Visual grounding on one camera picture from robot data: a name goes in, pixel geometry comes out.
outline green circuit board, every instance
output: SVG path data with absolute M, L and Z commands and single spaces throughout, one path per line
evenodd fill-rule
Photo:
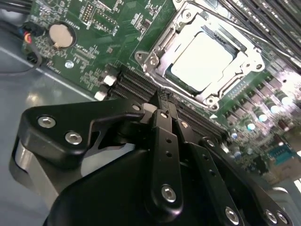
M 33 41 L 51 70 L 95 94 L 108 63 L 139 67 L 133 54 L 149 51 L 174 13 L 172 0 L 36 0 L 30 20 L 46 29 L 63 21 L 74 29 L 71 48 L 58 51 L 47 35 Z M 72 68 L 65 67 L 68 60 Z
M 220 6 L 216 0 L 205 1 L 213 8 Z M 46 31 L 57 22 L 64 22 L 73 28 L 76 42 L 69 48 L 56 49 L 49 41 L 47 32 L 43 36 L 33 37 L 33 41 L 41 55 L 48 60 L 51 70 L 94 95 L 103 84 L 102 74 L 108 64 L 117 68 L 125 65 L 138 74 L 143 74 L 141 66 L 134 58 L 135 52 L 150 51 L 175 13 L 172 0 L 35 0 L 30 21 Z M 287 114 L 287 111 L 295 110 L 294 107 L 282 107 L 274 95 L 275 101 L 282 107 L 279 114 L 272 115 L 264 108 L 264 104 L 255 104 L 255 107 L 263 109 L 268 115 L 270 124 L 259 122 L 253 112 L 246 114 L 233 125 L 229 124 L 225 117 L 225 113 L 231 111 L 233 106 L 239 105 L 239 101 L 246 97 L 250 90 L 256 89 L 266 78 L 275 76 L 283 69 L 281 61 L 271 49 L 262 43 L 258 44 L 262 48 L 266 69 L 245 76 L 219 101 L 218 111 L 197 108 L 183 98 L 181 101 L 225 130 L 230 131 L 235 127 L 241 133 L 236 143 L 241 146 L 255 145 L 259 152 L 260 144 L 272 139 L 273 134 L 269 131 L 277 120 L 294 120 L 299 123 L 300 118 Z M 73 63 L 72 68 L 66 67 L 66 62 L 69 61 Z M 295 81 L 295 84 L 283 84 L 282 89 L 291 97 L 300 99 L 298 87 L 301 87 L 301 80 Z M 247 119 L 256 124 L 254 131 L 247 130 L 244 124 Z

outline black clamp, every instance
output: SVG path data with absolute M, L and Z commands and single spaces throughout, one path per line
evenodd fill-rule
M 293 225 L 216 139 L 197 136 L 178 119 L 174 104 L 165 101 L 164 109 L 159 107 L 148 104 L 146 110 L 130 100 L 110 100 L 34 107 L 23 113 L 16 144 L 46 160 L 47 168 L 57 169 L 56 174 L 78 172 L 95 143 L 93 134 L 99 130 L 104 133 L 99 146 L 136 144 L 129 154 L 67 186 L 49 214 L 50 226 L 60 226 L 61 222 L 70 223 L 64 226 L 84 224 L 84 218 L 73 219 L 78 211 L 85 212 L 92 222 L 117 222 L 118 218 L 109 218 L 110 209 L 104 208 L 112 203 L 128 206 L 126 213 L 116 213 L 120 219 L 131 218 L 126 224 L 153 225 L 155 220 L 156 224 L 170 225 Z M 127 181 L 117 176 L 119 169 L 129 168 L 141 171 L 135 171 L 137 178 L 128 176 Z M 119 193 L 111 194 L 110 187 L 103 183 L 114 185 Z M 132 196 L 132 188 L 143 191 L 143 195 Z M 93 198 L 84 199 L 82 192 Z M 99 192 L 103 200 L 97 200 Z M 151 220 L 142 213 L 142 202 Z M 106 212 L 94 214 L 95 208 Z

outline screw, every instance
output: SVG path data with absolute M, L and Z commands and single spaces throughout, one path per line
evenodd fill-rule
M 164 114 L 164 113 L 161 113 L 161 116 L 163 117 L 163 118 L 168 118 L 168 116 L 166 115 L 166 114 Z
M 133 105 L 132 106 L 136 111 L 139 111 L 139 110 L 141 110 L 141 108 L 140 107 L 138 107 L 137 105 Z
M 285 216 L 282 215 L 282 213 L 277 212 L 278 217 L 280 218 L 280 220 L 283 221 L 283 223 L 285 223 L 286 225 L 288 224 L 287 219 L 285 218 Z
M 257 66 L 256 66 L 256 69 L 257 69 L 257 70 L 259 70 L 259 69 L 261 69 L 261 68 L 262 68 L 262 65 L 257 65 Z
M 79 145 L 83 138 L 81 138 L 80 134 L 76 132 L 69 132 L 65 135 L 65 139 L 68 143 L 72 145 Z
M 74 63 L 71 60 L 67 60 L 65 63 L 65 68 L 71 69 L 74 67 Z
M 277 224 L 277 219 L 276 219 L 275 215 L 271 213 L 271 211 L 266 210 L 264 213 L 271 222 L 273 222 L 274 224 Z
M 189 19 L 191 17 L 191 13 L 186 14 L 186 19 Z
M 207 140 L 207 143 L 211 146 L 214 147 L 214 143 L 211 140 Z
M 170 186 L 163 186 L 161 189 L 162 196 L 168 202 L 175 202 L 177 196 Z
M 184 127 L 184 128 L 187 128 L 188 127 L 188 124 L 184 121 L 181 122 L 181 125 Z
M 43 116 L 43 117 L 39 117 L 38 124 L 44 128 L 52 128 L 55 126 L 56 122 L 51 117 Z
M 156 65 L 156 61 L 155 61 L 155 60 L 151 60 L 151 61 L 150 61 L 150 64 L 151 64 L 151 65 Z
M 238 225 L 239 224 L 239 218 L 237 214 L 231 209 L 230 207 L 226 207 L 226 216 L 231 221 L 232 224 Z

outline electrolytic capacitor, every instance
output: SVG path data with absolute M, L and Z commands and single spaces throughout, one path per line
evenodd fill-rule
M 241 152 L 239 146 L 234 146 L 233 147 L 233 155 L 235 156 L 236 159 L 241 158 Z
M 252 155 L 252 154 L 253 154 L 253 149 L 249 147 L 249 148 L 246 150 L 246 152 L 247 152 L 248 155 Z
M 278 144 L 278 146 L 284 145 L 283 139 L 278 134 L 274 135 L 274 141 Z
M 256 128 L 255 124 L 251 120 L 247 120 L 245 125 L 249 131 L 252 131 Z
M 283 105 L 290 105 L 293 100 L 288 97 L 285 93 L 280 93 L 277 95 L 277 98 L 281 101 Z
M 236 129 L 231 129 L 230 130 L 230 135 L 233 139 L 237 139 L 238 138 L 238 134 L 236 132 Z
M 287 132 L 287 131 L 290 130 L 290 128 L 288 127 L 288 125 L 286 124 L 286 122 L 283 121 L 283 120 L 279 120 L 279 121 L 278 121 L 278 126 L 279 126 L 281 129 L 283 129 L 285 132 Z
M 266 105 L 269 108 L 269 110 L 272 112 L 272 114 L 276 114 L 280 111 L 280 107 L 277 106 L 277 104 L 275 104 L 274 102 L 268 102 Z
M 265 113 L 263 113 L 262 111 L 257 111 L 255 114 L 256 114 L 258 120 L 261 122 L 265 122 L 266 120 L 268 120 L 267 115 Z

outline gray surface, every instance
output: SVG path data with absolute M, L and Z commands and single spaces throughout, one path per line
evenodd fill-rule
M 5 48 L 22 56 L 21 43 L 1 30 L 0 33 L 0 71 L 26 69 L 26 65 L 3 52 Z M 8 163 L 19 119 L 26 108 L 88 100 L 72 90 L 66 81 L 58 82 L 56 79 L 55 75 L 45 76 L 39 72 L 22 77 L 0 77 L 0 219 L 3 226 L 41 226 L 47 216 L 43 200 L 13 180 Z

